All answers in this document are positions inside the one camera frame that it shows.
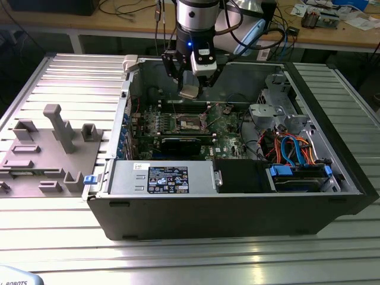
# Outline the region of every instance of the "cable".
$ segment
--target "cable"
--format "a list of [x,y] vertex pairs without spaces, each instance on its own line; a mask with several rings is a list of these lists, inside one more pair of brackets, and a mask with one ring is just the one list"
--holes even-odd
[[245,119],[245,116],[247,115],[247,113],[249,112],[249,108],[245,111],[243,117],[242,117],[242,121],[239,125],[239,133],[240,133],[240,138],[242,139],[242,142],[243,142],[243,145],[245,145],[245,147],[247,148],[247,150],[249,150],[251,153],[253,153],[254,155],[257,156],[258,159],[264,161],[264,162],[267,162],[267,159],[262,155],[262,154],[259,154],[258,151],[254,151],[253,149],[251,149],[250,147],[248,147],[246,144],[251,142],[251,141],[255,141],[255,140],[249,140],[247,142],[244,142],[244,138],[243,138],[243,134],[242,134],[242,129],[243,129],[243,123],[244,123],[244,119]]
[[169,43],[167,44],[167,49],[170,50],[170,48],[172,47],[172,40],[173,40],[173,36],[174,36],[174,33],[176,32],[177,30],[177,27],[175,27],[172,31],[172,34],[170,35],[170,39],[169,39]]
[[228,16],[228,9],[227,9],[227,2],[226,0],[223,0],[223,5],[224,5],[224,13],[226,13],[226,21],[227,21],[227,26],[228,28],[225,29],[225,30],[222,30],[222,31],[217,31],[215,32],[215,35],[216,36],[221,36],[222,34],[227,34],[227,33],[231,33],[231,35],[234,37],[234,39],[236,38],[235,35],[233,35],[232,31],[235,31],[236,29],[238,29],[242,23],[243,23],[243,20],[244,20],[244,15],[243,15],[243,12],[242,10],[240,9],[240,7],[233,1],[233,0],[229,0],[229,2],[232,3],[232,5],[235,6],[235,8],[239,11],[239,14],[240,14],[240,20],[239,22],[236,24],[236,25],[233,25],[231,27],[230,25],[230,21],[229,21],[229,16]]
[[[120,9],[123,8],[123,7],[128,7],[128,6],[134,6],[134,5],[138,5],[139,3],[141,3],[142,0],[138,0],[136,3],[133,3],[133,4],[124,4],[124,5],[120,5],[120,6],[117,6],[116,5],[116,0],[112,0],[112,4],[113,4],[113,8],[115,10],[115,12],[117,13],[123,13]],[[122,19],[125,19],[125,20],[128,20],[130,22],[134,22],[134,19],[133,17],[135,16],[134,14],[127,14],[127,15],[117,15],[119,18],[122,18]]]
[[369,60],[368,60],[369,62],[371,62],[372,58],[375,56],[375,54],[376,54],[376,52],[378,51],[379,47],[380,47],[380,42],[378,43],[378,46],[376,47],[376,49],[375,49],[375,51],[373,52],[373,54],[370,56],[370,58],[369,58]]
[[242,93],[238,93],[238,92],[235,92],[235,93],[230,94],[230,95],[227,97],[227,99],[226,99],[226,104],[227,104],[227,105],[229,105],[229,101],[230,101],[231,97],[234,96],[234,95],[238,95],[238,96],[244,98],[244,100],[246,100],[247,103],[250,103],[250,101],[248,100],[248,98],[247,98],[244,94],[242,94]]
[[159,49],[157,47],[157,30],[158,30],[158,28],[159,28],[159,22],[156,21],[156,29],[154,31],[154,45],[156,46],[156,54],[157,54],[157,56],[159,55]]
[[[285,32],[283,30],[281,30],[280,28],[269,28],[269,29],[266,29],[264,31],[262,31],[260,34],[258,34],[254,39],[252,39],[249,43],[248,43],[248,47],[250,47],[253,43],[255,43],[261,36],[263,36],[264,34],[267,34],[269,32],[272,32],[272,31],[277,31],[279,33],[281,33],[282,37],[279,41],[269,45],[269,46],[261,46],[261,47],[254,47],[252,49],[255,49],[255,50],[261,50],[261,49],[269,49],[269,48],[273,48],[274,46],[277,46],[279,43],[281,43],[284,38],[285,38]],[[245,47],[243,48],[237,55],[233,55],[233,56],[230,56],[229,58],[229,62],[231,61],[235,61],[237,58],[239,58],[240,56],[242,56],[247,50],[248,50],[248,47]]]
[[2,0],[0,0],[0,4],[4,10],[4,12],[8,15],[8,17],[32,40],[32,42],[43,52],[43,54],[46,53],[46,51],[35,41],[34,38],[32,38],[27,31],[12,17],[12,15],[8,12],[8,10],[5,8],[4,3]]
[[296,154],[297,154],[297,158],[298,158],[298,162],[303,165],[305,164],[305,159],[302,157],[301,155],[301,150],[300,150],[300,147],[299,147],[299,144],[298,144],[298,141],[297,139],[294,137],[294,136],[289,136],[287,135],[286,137],[283,138],[282,142],[281,142],[281,153],[284,157],[284,159],[289,162],[293,167],[296,167],[295,163],[293,161],[291,161],[290,158],[288,158],[286,156],[286,153],[285,153],[285,142],[288,140],[288,139],[292,139],[294,141],[294,147],[296,149]]
[[283,56],[284,56],[284,52],[286,50],[286,45],[287,45],[287,34],[285,33],[285,43],[284,43],[284,46],[283,46],[283,49],[281,51],[281,54],[280,54],[280,57],[278,59],[278,61],[281,61]]
[[106,14],[109,14],[109,15],[128,15],[128,14],[132,14],[132,13],[135,13],[135,12],[138,12],[138,11],[141,11],[141,10],[144,10],[144,9],[147,9],[147,8],[151,8],[151,7],[155,7],[156,5],[149,5],[149,6],[146,6],[146,7],[142,7],[140,9],[136,9],[134,11],[130,11],[130,12],[124,12],[124,13],[112,13],[112,12],[107,12],[105,10],[102,9],[102,5],[104,3],[106,3],[108,0],[104,0],[103,2],[101,2],[99,4],[99,11],[103,12],[103,13],[106,13]]
[[162,0],[162,20],[164,24],[164,50],[166,50],[165,0]]

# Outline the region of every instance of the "black cable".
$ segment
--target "black cable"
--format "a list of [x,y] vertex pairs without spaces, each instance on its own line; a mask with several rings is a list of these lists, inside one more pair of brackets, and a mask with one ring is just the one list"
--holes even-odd
[[[175,4],[174,6],[174,15],[175,15],[176,23],[177,23],[177,4]],[[167,44],[168,50],[170,50],[170,48],[172,47],[172,40],[173,40],[173,36],[176,30],[177,30],[177,27],[174,27],[172,34],[170,35],[169,43]]]
[[253,153],[254,155],[256,155],[258,159],[260,159],[260,160],[262,160],[264,162],[267,162],[267,159],[265,157],[263,157],[261,154],[259,154],[258,151],[254,151],[253,149],[251,149],[250,147],[247,146],[248,143],[253,142],[253,141],[257,142],[257,140],[249,140],[247,142],[244,141],[243,134],[242,134],[242,129],[243,129],[243,123],[244,123],[245,116],[247,115],[248,112],[249,112],[249,108],[247,109],[247,111],[245,111],[245,113],[244,113],[244,115],[242,117],[242,121],[240,123],[240,127],[239,127],[240,138],[242,139],[243,145],[245,145],[245,147],[247,148],[247,150],[249,150],[251,153]]
[[285,39],[285,32],[280,29],[280,28],[269,28],[269,29],[266,29],[264,31],[262,31],[260,34],[258,34],[256,37],[254,37],[247,45],[247,47],[243,48],[237,55],[232,55],[230,56],[229,58],[229,62],[231,61],[235,61],[237,58],[239,58],[240,56],[242,56],[247,50],[248,50],[248,47],[250,47],[252,44],[254,44],[261,36],[267,34],[267,33],[270,33],[271,31],[277,31],[279,32],[282,37],[279,41],[269,45],[269,46],[261,46],[261,47],[254,47],[253,49],[255,50],[261,50],[261,49],[269,49],[269,48],[273,48],[274,46],[277,46],[279,43],[281,43],[284,39]]
[[239,11],[240,20],[239,20],[239,22],[236,25],[234,25],[234,26],[231,27],[229,16],[228,16],[228,10],[227,10],[227,2],[226,2],[226,0],[223,0],[224,13],[226,14],[226,21],[227,21],[227,29],[222,30],[222,31],[217,31],[215,33],[216,36],[221,36],[222,34],[227,34],[227,33],[231,33],[231,35],[233,35],[232,31],[235,31],[236,29],[238,29],[242,25],[242,23],[243,23],[244,15],[243,15],[242,10],[240,9],[240,7],[233,0],[229,0],[229,2],[231,2],[232,5],[234,5],[235,8]]
[[175,27],[172,31],[172,34],[170,35],[170,39],[169,39],[169,43],[167,44],[167,49],[170,50],[170,48],[172,47],[172,40],[173,40],[173,36],[174,36],[174,33],[176,32],[177,30],[177,27]]
[[372,64],[372,58],[376,55],[376,52],[378,51],[380,47],[380,42],[378,43],[376,49],[374,50],[373,54],[370,56],[370,58],[368,59],[368,63],[366,65],[366,68],[364,70],[364,72],[362,72],[359,77],[359,79],[357,80],[356,82],[356,90],[359,91],[359,89],[361,88],[361,86],[364,84],[364,82],[366,81],[366,79],[368,78],[368,76],[371,74],[371,71],[373,70],[373,68],[376,68],[376,66],[379,64],[379,59],[380,59],[380,56],[375,60],[375,62]]
[[226,99],[226,104],[227,104],[227,105],[229,105],[229,101],[230,101],[231,97],[232,97],[232,96],[235,96],[235,95],[244,98],[244,100],[246,100],[247,103],[250,103],[250,101],[248,100],[248,98],[247,98],[244,94],[242,94],[242,93],[238,93],[238,92],[235,92],[235,93],[230,94],[230,95],[227,97],[227,99]]
[[376,55],[376,52],[378,51],[379,47],[380,47],[380,42],[378,43],[378,46],[376,47],[376,49],[373,52],[373,54],[370,56],[368,62],[371,62],[372,58]]
[[156,21],[156,29],[154,31],[154,45],[156,46],[156,54],[157,54],[157,56],[159,55],[159,49],[157,47],[157,31],[158,31],[158,28],[159,28],[159,22]]
[[130,11],[130,12],[125,12],[125,13],[112,13],[112,12],[107,12],[105,10],[102,9],[102,5],[104,3],[106,3],[108,0],[104,0],[103,2],[101,2],[99,4],[99,11],[103,12],[103,13],[106,13],[106,14],[109,14],[109,15],[127,15],[127,14],[132,14],[132,13],[135,13],[135,12],[138,12],[138,11],[141,11],[141,10],[144,10],[144,9],[147,9],[147,8],[151,8],[151,7],[155,7],[156,5],[150,5],[150,6],[146,6],[146,7],[142,7],[140,9],[137,9],[137,10],[134,10],[134,11]]
[[13,21],[13,23],[15,23],[28,37],[29,39],[32,40],[32,42],[34,44],[36,44],[36,46],[38,46],[38,48],[43,52],[43,54],[46,53],[46,51],[29,35],[29,33],[27,31],[25,31],[25,29],[12,17],[12,15],[8,12],[8,10],[5,8],[5,5],[4,3],[2,2],[2,0],[0,0],[0,4],[4,10],[4,12],[8,15],[8,17]]
[[162,19],[164,24],[164,50],[166,50],[166,29],[165,29],[165,0],[162,0]]

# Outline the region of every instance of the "desk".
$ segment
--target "desk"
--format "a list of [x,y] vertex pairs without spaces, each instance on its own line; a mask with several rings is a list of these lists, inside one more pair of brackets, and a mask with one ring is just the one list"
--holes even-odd
[[[118,0],[118,4],[129,3],[131,0]],[[373,52],[380,40],[380,29],[362,31],[346,23],[340,23],[338,29],[316,28],[314,30],[301,27],[301,18],[288,15],[297,0],[279,0],[280,9],[284,18],[293,27],[300,29],[296,48],[304,49],[325,49],[342,50],[355,52]],[[143,0],[140,4],[134,5],[134,9],[139,9],[147,5],[154,4],[153,0]],[[105,3],[102,7],[106,11],[114,12],[112,1]],[[63,33],[67,34],[72,43],[75,53],[84,53],[79,35],[112,36],[112,37],[154,37],[154,8],[144,9],[136,12],[135,22],[132,23],[115,15],[108,15],[99,10],[90,17],[39,13],[39,12],[14,12],[8,6],[11,15],[28,31],[38,31],[42,33]],[[369,5],[368,12],[380,12],[380,7]],[[166,33],[167,37],[175,26],[174,6],[166,5]],[[9,19],[3,10],[0,11],[0,29],[18,30],[19,28]],[[158,38],[163,38],[163,25],[159,25]],[[271,33],[262,36],[259,45],[269,45],[280,35]]]

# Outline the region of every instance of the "power supply label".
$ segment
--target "power supply label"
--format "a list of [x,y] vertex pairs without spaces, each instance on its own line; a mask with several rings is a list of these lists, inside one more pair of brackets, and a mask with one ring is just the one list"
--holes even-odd
[[149,167],[148,192],[150,194],[189,193],[187,167]]

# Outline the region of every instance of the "electronic equipment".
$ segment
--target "electronic equipment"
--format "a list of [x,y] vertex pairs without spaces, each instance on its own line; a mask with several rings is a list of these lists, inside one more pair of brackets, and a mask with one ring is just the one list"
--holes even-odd
[[[245,46],[254,46],[270,25],[275,9],[275,0],[176,1],[176,49],[161,57],[167,75],[178,82],[178,95],[196,99],[206,87],[212,87],[229,61],[216,48],[238,54]],[[196,78],[192,82],[187,80],[188,71]]]
[[8,0],[14,11],[53,12],[91,16],[99,0]]
[[316,234],[378,198],[303,65],[232,62],[197,100],[159,59],[124,66],[106,163],[84,179],[109,239]]

